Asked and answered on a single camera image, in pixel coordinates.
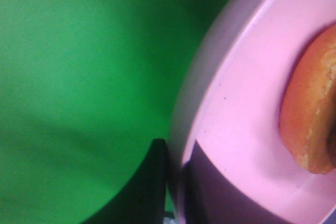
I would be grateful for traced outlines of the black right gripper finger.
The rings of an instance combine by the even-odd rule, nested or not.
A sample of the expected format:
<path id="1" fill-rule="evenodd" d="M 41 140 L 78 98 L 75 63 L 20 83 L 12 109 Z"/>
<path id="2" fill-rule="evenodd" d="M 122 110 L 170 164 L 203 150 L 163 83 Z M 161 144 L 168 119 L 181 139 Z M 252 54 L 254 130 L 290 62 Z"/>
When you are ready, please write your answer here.
<path id="1" fill-rule="evenodd" d="M 154 139 L 132 178 L 84 223 L 163 223 L 167 165 L 165 140 Z"/>

